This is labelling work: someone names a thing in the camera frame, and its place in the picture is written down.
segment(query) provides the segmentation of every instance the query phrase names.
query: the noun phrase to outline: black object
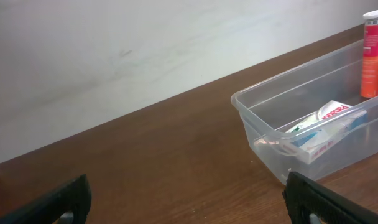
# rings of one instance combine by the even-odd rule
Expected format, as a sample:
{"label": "black object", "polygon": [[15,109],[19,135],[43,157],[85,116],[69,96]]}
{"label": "black object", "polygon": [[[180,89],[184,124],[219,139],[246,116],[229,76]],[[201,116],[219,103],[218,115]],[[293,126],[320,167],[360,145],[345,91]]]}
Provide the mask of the black object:
{"label": "black object", "polygon": [[91,207],[91,190],[81,175],[0,218],[0,224],[83,224]]}
{"label": "black object", "polygon": [[319,223],[317,218],[328,224],[378,224],[378,215],[374,212],[298,172],[288,175],[283,198],[293,224]]}

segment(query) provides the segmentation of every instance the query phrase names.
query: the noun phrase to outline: white wall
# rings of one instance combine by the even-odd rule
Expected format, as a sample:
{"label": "white wall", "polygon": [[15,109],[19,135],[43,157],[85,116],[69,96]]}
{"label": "white wall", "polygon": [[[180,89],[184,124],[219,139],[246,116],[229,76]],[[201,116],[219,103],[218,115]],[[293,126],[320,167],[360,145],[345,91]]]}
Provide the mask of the white wall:
{"label": "white wall", "polygon": [[0,0],[0,162],[359,25],[373,9],[378,0]]}

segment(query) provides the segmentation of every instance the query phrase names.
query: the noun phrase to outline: brown table surface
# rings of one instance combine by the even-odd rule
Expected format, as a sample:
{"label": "brown table surface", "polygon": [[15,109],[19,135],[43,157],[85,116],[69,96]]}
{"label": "brown table surface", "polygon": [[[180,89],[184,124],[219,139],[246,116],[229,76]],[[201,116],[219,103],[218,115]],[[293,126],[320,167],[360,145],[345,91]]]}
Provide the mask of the brown table surface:
{"label": "brown table surface", "polygon": [[[360,40],[362,26],[0,164],[0,216],[80,174],[87,223],[290,223],[233,93]],[[320,181],[378,213],[378,154]]]}

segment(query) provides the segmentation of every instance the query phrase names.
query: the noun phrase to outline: plastic storage container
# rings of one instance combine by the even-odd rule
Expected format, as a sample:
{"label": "plastic storage container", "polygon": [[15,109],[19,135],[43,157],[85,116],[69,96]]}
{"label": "plastic storage container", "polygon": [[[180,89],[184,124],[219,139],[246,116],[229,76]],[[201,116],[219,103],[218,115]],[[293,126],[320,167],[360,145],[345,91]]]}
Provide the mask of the plastic storage container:
{"label": "plastic storage container", "polygon": [[[251,149],[283,184],[290,171],[317,180],[378,152],[378,96],[369,100],[360,96],[362,46],[362,41],[353,43],[232,96]],[[286,133],[330,100],[353,107]],[[304,162],[308,152],[285,147],[365,111],[360,125],[323,142],[327,150],[312,162]]]}

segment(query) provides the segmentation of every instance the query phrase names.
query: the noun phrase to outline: container rim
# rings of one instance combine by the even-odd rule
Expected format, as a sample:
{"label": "container rim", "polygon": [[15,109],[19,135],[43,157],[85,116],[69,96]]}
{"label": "container rim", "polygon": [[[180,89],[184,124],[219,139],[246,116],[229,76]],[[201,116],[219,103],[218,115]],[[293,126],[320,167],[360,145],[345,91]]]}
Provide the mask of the container rim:
{"label": "container rim", "polygon": [[357,42],[354,42],[354,43],[351,43],[345,47],[341,47],[340,49],[337,49],[337,50],[334,50],[328,54],[325,54],[325,55],[322,55],[316,59],[313,59],[309,62],[306,62],[306,63],[303,63],[297,67],[294,67],[290,70],[287,70],[285,72],[282,72],[278,75],[275,75],[271,78],[268,78],[262,82],[259,82],[255,85],[252,85],[248,88],[245,88],[239,92],[236,92],[235,94],[232,95],[231,97],[231,103],[233,104],[233,106],[240,112],[240,114],[242,116],[245,116],[247,118],[249,118],[249,121],[256,121],[257,123],[260,123],[262,124],[262,132],[263,132],[263,135],[268,135],[268,136],[272,136],[274,138],[278,138],[278,139],[289,139],[289,140],[292,140],[294,141],[295,139],[300,139],[300,138],[303,138],[307,135],[309,135],[309,133],[312,133],[314,131],[316,131],[316,129],[319,129],[321,126],[324,126],[324,125],[327,125],[327,124],[330,124],[338,119],[341,119],[345,116],[349,116],[351,114],[354,114],[354,113],[357,113],[357,112],[360,112],[360,111],[364,111],[366,109],[369,109],[375,105],[378,105],[378,96],[377,97],[374,97],[374,98],[371,98],[370,100],[367,100],[367,101],[364,101],[362,103],[359,103],[353,107],[351,107],[350,109],[342,112],[342,113],[339,113],[337,114],[336,116],[332,116],[328,119],[324,119],[322,121],[319,121],[315,124],[312,124],[310,125],[309,127],[306,127],[304,129],[301,129],[295,133],[286,133],[286,132],[281,132],[281,131],[278,131],[274,128],[272,128],[269,124],[267,124],[264,120],[260,119],[260,117],[258,117],[255,113],[253,113],[248,107],[244,106],[237,98],[242,95],[243,93],[245,92],[248,92],[248,91],[251,91],[253,90],[254,88],[257,88],[261,85],[265,85],[266,83],[269,83],[271,81],[274,81],[275,79],[277,78],[280,78],[284,75],[288,75],[289,73],[291,73],[292,71],[294,70],[298,70],[302,67],[306,67],[308,65],[311,65],[313,63],[316,63],[316,62],[319,62],[320,60],[323,60],[323,59],[326,59],[328,57],[331,57],[332,55],[335,55],[335,54],[338,54],[340,52],[342,52],[343,50],[346,50],[346,49],[349,49],[351,47],[354,47],[355,45],[360,45],[363,43],[363,40],[359,40]]}

